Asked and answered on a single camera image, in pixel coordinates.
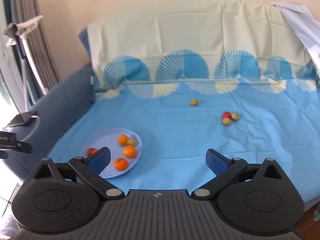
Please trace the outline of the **blue patterned sofa cover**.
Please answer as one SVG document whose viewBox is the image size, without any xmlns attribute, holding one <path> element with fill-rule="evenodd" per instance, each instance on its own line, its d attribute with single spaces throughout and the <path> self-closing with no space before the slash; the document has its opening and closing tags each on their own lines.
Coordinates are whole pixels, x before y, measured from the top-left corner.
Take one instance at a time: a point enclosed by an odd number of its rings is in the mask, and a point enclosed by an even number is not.
<svg viewBox="0 0 320 240">
<path fill-rule="evenodd" d="M 95 101 L 49 156 L 101 147 L 122 190 L 212 179 L 213 148 L 273 158 L 304 201 L 319 196 L 319 23 L 300 4 L 211 0 L 139 8 L 81 33 Z"/>
</svg>

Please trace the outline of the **orange mandarin with stem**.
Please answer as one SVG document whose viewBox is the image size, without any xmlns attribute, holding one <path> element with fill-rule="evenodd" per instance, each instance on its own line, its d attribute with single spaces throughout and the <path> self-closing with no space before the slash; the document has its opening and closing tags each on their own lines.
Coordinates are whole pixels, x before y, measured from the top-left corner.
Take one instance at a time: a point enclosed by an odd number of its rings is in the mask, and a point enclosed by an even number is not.
<svg viewBox="0 0 320 240">
<path fill-rule="evenodd" d="M 129 162 L 125 158 L 117 158 L 113 164 L 114 168 L 121 172 L 127 170 L 129 167 Z"/>
</svg>

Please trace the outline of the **dark blue sofa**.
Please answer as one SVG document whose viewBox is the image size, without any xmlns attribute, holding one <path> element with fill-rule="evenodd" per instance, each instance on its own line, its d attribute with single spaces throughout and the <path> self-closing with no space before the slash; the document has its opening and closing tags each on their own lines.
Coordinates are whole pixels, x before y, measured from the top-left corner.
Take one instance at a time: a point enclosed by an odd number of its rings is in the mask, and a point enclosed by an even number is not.
<svg viewBox="0 0 320 240">
<path fill-rule="evenodd" d="M 24 181 L 39 161 L 47 157 L 56 142 L 76 123 L 94 102 L 94 72 L 88 63 L 56 85 L 33 107 L 39 120 L 24 126 L 9 128 L 19 141 L 31 144 L 31 154 L 8 152 L 3 160 L 21 181 Z"/>
</svg>

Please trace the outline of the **tan longan fruit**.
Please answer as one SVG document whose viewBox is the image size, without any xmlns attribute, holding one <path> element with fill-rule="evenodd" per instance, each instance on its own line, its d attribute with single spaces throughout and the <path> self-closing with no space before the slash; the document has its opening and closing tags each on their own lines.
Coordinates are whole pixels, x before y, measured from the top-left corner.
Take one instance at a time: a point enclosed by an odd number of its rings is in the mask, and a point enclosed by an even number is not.
<svg viewBox="0 0 320 240">
<path fill-rule="evenodd" d="M 237 121 L 239 119 L 239 115 L 237 113 L 232 113 L 231 118 L 233 121 Z"/>
<path fill-rule="evenodd" d="M 197 99 L 191 99 L 190 104 L 191 104 L 192 106 L 197 106 L 197 105 L 199 104 L 199 102 L 198 102 Z"/>
<path fill-rule="evenodd" d="M 222 124 L 225 126 L 229 126 L 232 124 L 232 120 L 230 118 L 223 118 Z"/>
<path fill-rule="evenodd" d="M 136 141 L 134 139 L 129 139 L 126 144 L 127 144 L 127 146 L 135 147 L 136 146 Z"/>
</svg>

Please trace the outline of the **light floral cloth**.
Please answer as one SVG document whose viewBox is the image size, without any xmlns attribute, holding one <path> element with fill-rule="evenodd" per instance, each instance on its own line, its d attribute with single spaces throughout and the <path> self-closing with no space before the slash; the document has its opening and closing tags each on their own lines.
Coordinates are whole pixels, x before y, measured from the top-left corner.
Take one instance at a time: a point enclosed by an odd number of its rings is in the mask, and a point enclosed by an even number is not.
<svg viewBox="0 0 320 240">
<path fill-rule="evenodd" d="M 270 4 L 280 10 L 294 33 L 307 49 L 319 76 L 319 22 L 305 5 L 295 2 L 271 2 Z"/>
</svg>

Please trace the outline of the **grey curtain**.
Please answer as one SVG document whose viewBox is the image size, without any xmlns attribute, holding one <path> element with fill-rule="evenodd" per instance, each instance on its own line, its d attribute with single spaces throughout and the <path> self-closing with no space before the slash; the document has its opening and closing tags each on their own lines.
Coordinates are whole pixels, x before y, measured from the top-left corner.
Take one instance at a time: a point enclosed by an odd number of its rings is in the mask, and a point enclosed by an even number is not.
<svg viewBox="0 0 320 240">
<path fill-rule="evenodd" d="M 25 22 L 38 15 L 41 15 L 38 0 L 1 0 L 1 31 L 11 22 Z M 6 46 L 8 39 L 1 33 L 1 76 L 14 105 L 19 111 L 24 111 L 20 61 L 17 49 Z M 61 77 L 50 51 L 43 23 L 39 23 L 37 28 L 27 35 L 27 43 L 44 88 L 52 89 L 61 81 Z"/>
</svg>

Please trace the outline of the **black smartphone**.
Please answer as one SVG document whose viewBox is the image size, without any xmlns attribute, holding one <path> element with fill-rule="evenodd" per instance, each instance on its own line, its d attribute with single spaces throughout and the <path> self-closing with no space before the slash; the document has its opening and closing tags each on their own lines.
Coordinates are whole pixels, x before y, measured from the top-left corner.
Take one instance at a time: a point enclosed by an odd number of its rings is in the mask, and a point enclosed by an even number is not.
<svg viewBox="0 0 320 240">
<path fill-rule="evenodd" d="M 28 111 L 24 113 L 17 114 L 7 125 L 6 127 L 17 127 L 24 126 L 28 124 L 33 116 L 36 115 L 36 111 Z"/>
</svg>

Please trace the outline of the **red tomato with stem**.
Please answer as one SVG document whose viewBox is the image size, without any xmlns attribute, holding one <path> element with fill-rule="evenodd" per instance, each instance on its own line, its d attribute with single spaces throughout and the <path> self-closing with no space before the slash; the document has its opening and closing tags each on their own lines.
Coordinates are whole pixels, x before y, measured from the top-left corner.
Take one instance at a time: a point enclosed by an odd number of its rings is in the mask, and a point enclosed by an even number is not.
<svg viewBox="0 0 320 240">
<path fill-rule="evenodd" d="M 98 149 L 96 149 L 96 148 L 89 148 L 89 149 L 87 149 L 87 151 L 86 151 L 86 155 L 87 155 L 87 156 L 93 155 L 93 154 L 95 154 L 95 152 L 97 152 L 97 151 L 98 151 Z"/>
</svg>

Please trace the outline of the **small red tomato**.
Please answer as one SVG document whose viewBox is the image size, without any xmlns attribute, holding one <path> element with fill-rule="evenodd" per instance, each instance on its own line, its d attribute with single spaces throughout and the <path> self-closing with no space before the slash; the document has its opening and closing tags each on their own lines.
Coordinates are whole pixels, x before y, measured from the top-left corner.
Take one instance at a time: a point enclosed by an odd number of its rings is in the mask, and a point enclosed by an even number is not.
<svg viewBox="0 0 320 240">
<path fill-rule="evenodd" d="M 222 117 L 223 117 L 223 118 L 232 119 L 232 115 L 231 115 L 231 113 L 228 112 L 228 111 L 223 112 Z"/>
</svg>

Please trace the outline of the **lilac round plate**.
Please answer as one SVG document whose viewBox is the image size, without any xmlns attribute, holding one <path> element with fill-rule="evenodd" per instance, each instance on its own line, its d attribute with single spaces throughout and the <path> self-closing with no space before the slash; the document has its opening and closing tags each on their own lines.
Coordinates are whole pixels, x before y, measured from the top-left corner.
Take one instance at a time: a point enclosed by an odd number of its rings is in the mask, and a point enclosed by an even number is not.
<svg viewBox="0 0 320 240">
<path fill-rule="evenodd" d="M 121 135 L 127 135 L 129 139 L 135 141 L 136 156 L 134 158 L 127 158 L 123 155 L 123 146 L 118 143 L 118 137 Z M 116 178 L 121 175 L 124 175 L 126 172 L 130 171 L 139 161 L 143 152 L 143 142 L 141 138 L 133 131 L 128 129 L 109 129 L 95 135 L 81 149 L 81 155 L 87 157 L 87 150 L 89 148 L 100 149 L 102 147 L 108 147 L 110 150 L 110 163 L 102 170 L 100 176 L 104 179 Z M 114 166 L 114 161 L 118 158 L 124 158 L 128 161 L 128 168 L 124 171 L 118 171 Z"/>
</svg>

